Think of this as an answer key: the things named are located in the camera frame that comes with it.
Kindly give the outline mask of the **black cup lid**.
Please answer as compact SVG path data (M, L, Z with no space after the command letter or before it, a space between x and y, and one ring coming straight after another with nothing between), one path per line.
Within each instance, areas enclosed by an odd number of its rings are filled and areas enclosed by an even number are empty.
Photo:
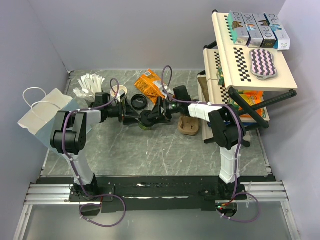
M144 128L151 128L155 123L148 119L151 110L143 110L140 113L139 126Z

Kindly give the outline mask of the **green paper coffee cup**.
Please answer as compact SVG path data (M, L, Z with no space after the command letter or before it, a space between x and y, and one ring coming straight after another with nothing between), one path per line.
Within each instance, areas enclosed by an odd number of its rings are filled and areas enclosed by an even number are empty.
M145 131L151 130L152 127L156 124L156 120L150 117L151 113L152 113L151 110L143 110L140 113L138 124L142 130L145 130Z

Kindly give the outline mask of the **blue white paper bag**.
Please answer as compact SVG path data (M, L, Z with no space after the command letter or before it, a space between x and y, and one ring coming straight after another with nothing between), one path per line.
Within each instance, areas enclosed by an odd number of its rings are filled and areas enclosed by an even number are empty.
M72 97L64 95L59 89L55 88L50 93L45 93L42 100L28 105L30 111L18 121L18 125L23 129L27 129L52 152L62 156L50 144L55 117L58 111L71 112L79 110L78 103Z

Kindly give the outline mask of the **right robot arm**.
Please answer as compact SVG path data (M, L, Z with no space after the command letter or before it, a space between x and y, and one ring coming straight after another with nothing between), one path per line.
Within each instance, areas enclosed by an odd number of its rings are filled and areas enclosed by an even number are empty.
M142 111L139 126L147 130L155 124L169 123L172 115L178 113L210 123L213 140L220 147L219 177L224 181L218 193L223 199L230 199L236 193L233 183L240 177L240 148L246 133L243 123L230 104L192 101L184 85L173 92L175 99L158 97L152 110Z

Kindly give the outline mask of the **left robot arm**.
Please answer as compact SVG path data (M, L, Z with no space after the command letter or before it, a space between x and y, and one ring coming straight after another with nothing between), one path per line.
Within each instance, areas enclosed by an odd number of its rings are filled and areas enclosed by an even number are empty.
M73 190L87 201L99 195L97 178L83 152L87 130L108 118L118 119L124 126L137 124L139 114L126 99L126 91L118 87L113 94L98 92L88 108L57 112L50 136L50 145L68 162L74 178Z

